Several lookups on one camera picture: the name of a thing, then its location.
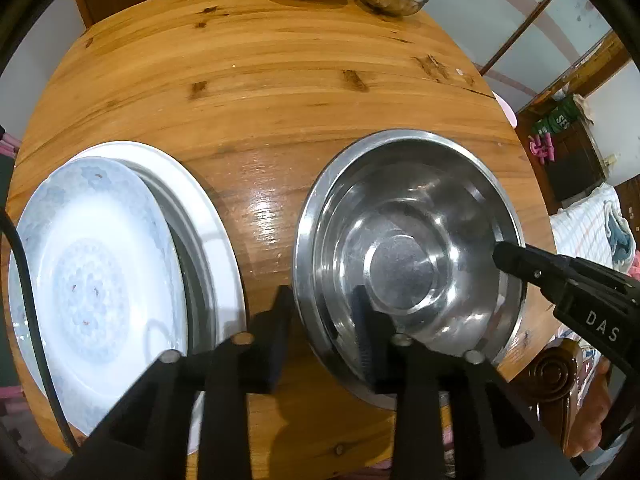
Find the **white plate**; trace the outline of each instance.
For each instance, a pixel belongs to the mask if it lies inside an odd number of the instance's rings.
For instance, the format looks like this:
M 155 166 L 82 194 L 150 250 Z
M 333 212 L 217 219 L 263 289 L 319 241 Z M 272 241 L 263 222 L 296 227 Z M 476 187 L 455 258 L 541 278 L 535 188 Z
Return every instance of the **white plate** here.
M 165 152 L 139 142 L 106 142 L 72 160 L 87 156 L 111 158 L 135 171 L 190 254 L 204 294 L 204 313 L 191 312 L 191 320 L 200 318 L 200 330 L 212 330 L 209 337 L 198 339 L 198 330 L 192 327 L 195 351 L 209 349 L 244 330 L 244 295 L 231 242 L 214 205 L 191 173 Z M 201 418 L 202 395 L 193 410 L 189 452 L 197 450 Z
M 67 420 L 88 434 L 160 352 L 186 353 L 173 240 L 140 178 L 97 157 L 51 173 L 17 229 L 54 386 Z M 20 352 L 44 393 L 13 254 L 9 305 Z

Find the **pink object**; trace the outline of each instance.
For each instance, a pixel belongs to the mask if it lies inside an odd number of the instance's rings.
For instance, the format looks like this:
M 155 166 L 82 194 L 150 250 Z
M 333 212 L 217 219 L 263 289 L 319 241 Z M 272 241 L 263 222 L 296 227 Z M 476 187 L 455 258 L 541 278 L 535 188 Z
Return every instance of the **pink object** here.
M 22 386 L 5 386 L 0 388 L 0 399 L 11 399 L 22 395 Z
M 529 151 L 540 160 L 540 164 L 545 165 L 545 159 L 548 158 L 550 162 L 556 161 L 556 150 L 554 144 L 551 141 L 551 134 L 545 134 L 545 143 L 542 145 L 540 136 L 536 134 L 536 137 L 529 136 Z
M 0 155 L 6 155 L 10 156 L 11 158 L 15 158 L 15 150 L 11 146 L 0 142 Z
M 509 124 L 511 125 L 511 127 L 515 128 L 516 126 L 518 126 L 518 120 L 516 118 L 516 114 L 513 113 L 513 110 L 511 109 L 507 101 L 505 101 L 495 92 L 494 92 L 494 96 L 495 96 L 495 100 L 498 101 L 500 108 L 502 108 L 502 111 L 507 116 L 507 119 L 509 120 Z
M 640 280 L 640 252 L 636 251 L 631 268 L 628 270 L 628 275 L 636 280 Z
M 11 136 L 11 135 L 9 135 L 8 133 L 5 132 L 4 134 L 2 134 L 1 138 L 8 145 L 13 146 L 16 149 L 20 148 L 21 142 L 20 142 L 20 140 L 16 139 L 14 136 Z
M 551 134 L 547 132 L 545 134 L 545 144 L 546 144 L 546 156 L 548 157 L 550 162 L 556 161 L 556 156 L 554 153 L 556 150 L 554 149 L 554 144 L 551 142 Z

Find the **wood grain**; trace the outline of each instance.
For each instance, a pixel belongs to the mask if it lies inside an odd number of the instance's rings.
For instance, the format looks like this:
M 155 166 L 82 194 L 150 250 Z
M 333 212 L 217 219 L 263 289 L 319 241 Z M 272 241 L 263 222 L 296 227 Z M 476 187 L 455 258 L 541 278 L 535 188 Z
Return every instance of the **wood grain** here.
M 474 152 L 507 190 L 527 241 L 554 250 L 527 156 L 473 64 L 426 13 L 390 18 L 359 0 L 150 0 L 97 23 L 36 106 L 8 211 L 17 221 L 38 184 L 89 146 L 156 146 L 215 204 L 255 314 L 289 283 L 296 219 L 316 176 L 350 142 L 394 127 L 430 130 Z M 500 367 L 507 378 L 557 326 L 547 307 L 530 289 Z M 13 334 L 11 343 L 36 420 L 62 446 Z M 340 387 L 297 320 L 276 394 L 251 396 L 249 410 L 255 478 L 321 480 L 390 455 L 392 415 Z
M 567 84 L 569 85 L 565 92 L 567 95 L 580 94 L 587 97 L 604 85 L 629 60 L 631 56 L 618 35 L 611 30 L 593 50 L 587 52 L 580 61 L 536 97 L 527 107 L 527 111 L 539 118 L 548 114 L 558 106 L 551 97 Z

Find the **blue floral pattern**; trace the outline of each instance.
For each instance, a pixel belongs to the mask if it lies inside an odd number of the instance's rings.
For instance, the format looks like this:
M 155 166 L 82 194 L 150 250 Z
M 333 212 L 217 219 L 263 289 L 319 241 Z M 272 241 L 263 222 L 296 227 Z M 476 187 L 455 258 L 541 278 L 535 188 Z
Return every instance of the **blue floral pattern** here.
M 174 323 L 171 327 L 170 345 L 183 353 L 186 352 L 186 305 L 173 240 L 151 192 L 135 173 L 119 162 L 101 157 L 87 157 L 69 162 L 54 171 L 35 191 L 17 227 L 30 266 L 31 282 L 35 283 L 37 257 L 46 239 L 52 218 L 71 200 L 71 197 L 79 192 L 108 193 L 112 199 L 118 200 L 132 215 L 142 219 L 148 226 L 148 232 L 158 251 L 156 257 L 163 262 L 166 269 L 166 285 L 172 298 Z M 89 246 L 75 250 L 85 251 L 90 248 Z M 60 288 L 60 296 L 56 298 L 58 304 L 53 307 L 65 311 L 66 317 L 63 321 L 65 325 L 60 326 L 60 330 L 65 334 L 66 339 L 75 340 L 77 344 L 82 345 L 83 349 L 92 348 L 89 350 L 91 355 L 88 355 L 88 358 L 97 362 L 106 362 L 113 358 L 113 353 L 117 351 L 119 338 L 126 336 L 126 332 L 122 329 L 126 326 L 124 320 L 128 319 L 129 305 L 126 294 L 117 286 L 121 280 L 118 275 L 120 269 L 117 269 L 113 262 L 108 261 L 108 257 L 104 256 L 101 248 L 94 247 L 94 250 L 97 251 L 96 254 L 100 254 L 88 264 L 95 266 L 95 272 L 84 269 L 77 276 L 56 277 L 55 286 Z M 105 290 L 108 290 L 108 293 L 103 293 L 101 296 L 100 294 Z M 74 298 L 79 296 L 90 302 L 90 309 L 85 311 L 85 314 L 89 313 L 90 319 L 87 319 L 87 316 L 83 319 L 78 318 Z M 22 289 L 13 253 L 9 262 L 9 306 L 22 357 L 31 376 L 44 393 L 31 345 Z M 62 378 L 56 369 L 55 360 L 48 358 L 47 361 L 66 418 L 84 434 L 91 433 L 110 407 L 96 406 L 92 399 L 80 396 Z

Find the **bed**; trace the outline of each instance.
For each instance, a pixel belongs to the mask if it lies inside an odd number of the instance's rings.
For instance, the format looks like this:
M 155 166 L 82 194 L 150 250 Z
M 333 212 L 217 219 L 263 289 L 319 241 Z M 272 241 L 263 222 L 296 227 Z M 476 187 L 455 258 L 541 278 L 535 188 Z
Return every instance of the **bed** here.
M 559 210 L 549 220 L 558 254 L 579 256 L 619 272 L 630 269 L 636 242 L 622 217 L 616 190 L 609 184 L 601 184 L 587 198 Z M 612 226 L 628 240 L 628 248 L 617 256 L 612 248 Z

